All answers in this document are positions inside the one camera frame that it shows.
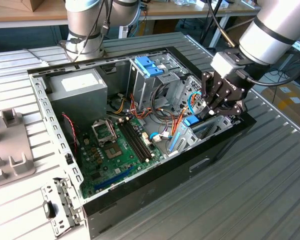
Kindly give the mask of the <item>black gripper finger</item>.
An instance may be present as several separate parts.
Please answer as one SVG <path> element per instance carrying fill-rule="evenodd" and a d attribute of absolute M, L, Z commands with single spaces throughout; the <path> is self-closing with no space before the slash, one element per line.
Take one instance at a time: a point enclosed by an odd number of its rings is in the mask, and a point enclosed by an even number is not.
<path fill-rule="evenodd" d="M 217 91 L 222 86 L 221 76 L 216 71 L 204 71 L 201 74 L 201 98 L 205 107 L 199 113 L 199 118 L 205 120 L 210 110 L 214 110 L 218 103 L 215 103 Z"/>
<path fill-rule="evenodd" d="M 214 110 L 210 110 L 208 115 L 216 116 L 239 116 L 245 111 L 243 100 L 226 102 L 216 99 L 217 106 Z"/>

